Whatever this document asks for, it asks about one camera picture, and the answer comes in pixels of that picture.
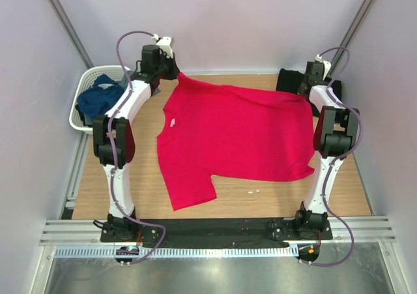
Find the left aluminium corner post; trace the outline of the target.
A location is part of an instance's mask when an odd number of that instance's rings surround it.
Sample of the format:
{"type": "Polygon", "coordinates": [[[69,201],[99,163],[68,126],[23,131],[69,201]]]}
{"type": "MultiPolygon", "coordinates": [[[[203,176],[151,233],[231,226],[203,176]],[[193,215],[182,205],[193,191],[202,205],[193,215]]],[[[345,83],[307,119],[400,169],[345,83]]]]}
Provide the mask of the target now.
{"type": "Polygon", "coordinates": [[[62,6],[60,0],[47,0],[48,3],[51,5],[55,15],[57,16],[58,20],[60,21],[61,25],[63,26],[68,38],[70,39],[71,43],[75,47],[78,55],[80,56],[81,60],[85,64],[87,68],[93,67],[93,62],[89,57],[82,41],[80,40],[70,18],[68,17],[67,13],[65,12],[64,7],[62,6]]]}

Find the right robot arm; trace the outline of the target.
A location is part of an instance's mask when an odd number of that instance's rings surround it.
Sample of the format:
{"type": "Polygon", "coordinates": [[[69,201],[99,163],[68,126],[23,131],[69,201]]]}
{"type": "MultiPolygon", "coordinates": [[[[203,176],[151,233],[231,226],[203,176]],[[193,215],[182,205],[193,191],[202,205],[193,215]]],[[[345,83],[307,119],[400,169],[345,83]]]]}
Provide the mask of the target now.
{"type": "Polygon", "coordinates": [[[301,239],[326,231],[328,198],[344,159],[356,145],[358,111],[347,109],[332,86],[326,83],[330,68],[330,62],[317,55],[314,61],[307,62],[304,79],[298,89],[298,93],[319,112],[313,135],[317,165],[311,188],[296,212],[293,224],[295,234],[301,239]]]}

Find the red t shirt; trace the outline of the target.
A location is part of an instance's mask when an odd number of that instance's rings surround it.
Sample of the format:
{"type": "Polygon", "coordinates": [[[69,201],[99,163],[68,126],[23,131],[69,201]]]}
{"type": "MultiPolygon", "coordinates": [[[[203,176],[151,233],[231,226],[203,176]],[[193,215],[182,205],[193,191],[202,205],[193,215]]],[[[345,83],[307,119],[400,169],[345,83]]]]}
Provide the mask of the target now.
{"type": "Polygon", "coordinates": [[[215,175],[291,182],[313,173],[313,115],[301,96],[180,74],[164,115],[157,154],[174,210],[216,199],[215,175]]]}

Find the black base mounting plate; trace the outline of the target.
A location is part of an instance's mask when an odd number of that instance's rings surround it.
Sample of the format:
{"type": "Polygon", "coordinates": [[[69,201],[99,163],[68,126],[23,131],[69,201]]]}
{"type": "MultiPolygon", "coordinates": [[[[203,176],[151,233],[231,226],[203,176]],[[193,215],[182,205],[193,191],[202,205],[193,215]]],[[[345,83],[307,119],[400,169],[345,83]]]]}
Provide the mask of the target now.
{"type": "Polygon", "coordinates": [[[140,242],[162,248],[227,248],[232,245],[257,246],[295,240],[329,241],[333,238],[330,223],[321,229],[300,226],[293,218],[189,218],[146,219],[149,226],[110,216],[94,220],[102,242],[140,242]]]}

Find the folded black t shirt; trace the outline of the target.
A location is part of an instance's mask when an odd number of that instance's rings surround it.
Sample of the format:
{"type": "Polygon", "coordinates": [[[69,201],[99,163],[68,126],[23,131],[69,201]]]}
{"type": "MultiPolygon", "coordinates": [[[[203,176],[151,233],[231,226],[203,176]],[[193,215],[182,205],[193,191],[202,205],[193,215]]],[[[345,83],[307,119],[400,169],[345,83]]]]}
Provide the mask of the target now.
{"type": "MultiPolygon", "coordinates": [[[[303,73],[281,68],[278,73],[276,90],[297,95],[303,79],[303,73]]],[[[340,80],[335,80],[332,84],[332,88],[334,94],[342,100],[342,82],[340,80]]]]}

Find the white plastic laundry basket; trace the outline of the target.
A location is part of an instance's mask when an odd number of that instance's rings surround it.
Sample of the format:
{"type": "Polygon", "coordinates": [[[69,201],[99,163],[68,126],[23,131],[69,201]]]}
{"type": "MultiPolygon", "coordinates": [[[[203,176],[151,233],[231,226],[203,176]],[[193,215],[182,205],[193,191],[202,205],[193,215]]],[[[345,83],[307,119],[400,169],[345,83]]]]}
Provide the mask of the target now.
{"type": "Polygon", "coordinates": [[[88,135],[93,133],[94,118],[115,107],[126,92],[126,71],[131,70],[120,65],[105,65],[90,68],[81,75],[69,116],[73,129],[88,135]]]}

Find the aluminium corner post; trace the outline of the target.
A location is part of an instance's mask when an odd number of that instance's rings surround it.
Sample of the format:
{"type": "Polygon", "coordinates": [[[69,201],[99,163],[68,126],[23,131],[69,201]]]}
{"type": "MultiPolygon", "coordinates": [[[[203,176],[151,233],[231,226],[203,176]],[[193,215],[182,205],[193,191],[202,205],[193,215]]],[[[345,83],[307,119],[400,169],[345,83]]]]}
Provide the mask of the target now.
{"type": "Polygon", "coordinates": [[[358,10],[356,11],[354,18],[350,22],[346,33],[344,34],[341,43],[339,44],[342,48],[348,48],[353,41],[356,34],[359,32],[359,28],[364,23],[367,14],[372,9],[376,0],[362,0],[358,10]]]}
{"type": "Polygon", "coordinates": [[[67,13],[65,12],[64,7],[62,6],[60,0],[47,0],[48,3],[51,5],[55,15],[57,16],[58,20],[60,21],[61,25],[63,26],[68,38],[70,39],[71,43],[75,47],[78,55],[80,56],[81,60],[85,64],[87,68],[93,67],[93,62],[89,57],[82,41],[80,40],[70,18],[68,17],[67,13]]]}

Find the right aluminium corner post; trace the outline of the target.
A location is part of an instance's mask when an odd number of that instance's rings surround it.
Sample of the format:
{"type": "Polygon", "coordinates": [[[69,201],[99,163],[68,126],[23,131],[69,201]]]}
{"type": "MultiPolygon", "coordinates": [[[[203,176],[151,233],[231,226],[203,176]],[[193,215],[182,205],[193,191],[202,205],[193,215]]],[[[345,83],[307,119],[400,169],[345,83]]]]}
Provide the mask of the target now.
{"type": "Polygon", "coordinates": [[[350,22],[346,33],[344,34],[341,43],[339,44],[342,48],[348,48],[353,41],[356,34],[359,32],[359,28],[364,23],[367,14],[372,9],[376,0],[362,0],[358,10],[356,11],[354,18],[350,22]]]}

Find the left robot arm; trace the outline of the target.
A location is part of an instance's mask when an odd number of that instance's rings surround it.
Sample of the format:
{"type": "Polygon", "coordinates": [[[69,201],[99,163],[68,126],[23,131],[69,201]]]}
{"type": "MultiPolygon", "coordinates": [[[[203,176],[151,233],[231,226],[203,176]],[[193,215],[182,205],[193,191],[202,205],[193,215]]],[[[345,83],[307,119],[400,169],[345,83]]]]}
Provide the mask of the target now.
{"type": "Polygon", "coordinates": [[[154,94],[161,80],[175,80],[179,68],[170,43],[159,41],[142,48],[135,71],[121,67],[127,87],[116,104],[93,121],[93,147],[106,173],[110,196],[108,219],[102,226],[105,234],[133,241],[139,224],[130,193],[130,163],[136,146],[131,122],[139,109],[154,94]]]}

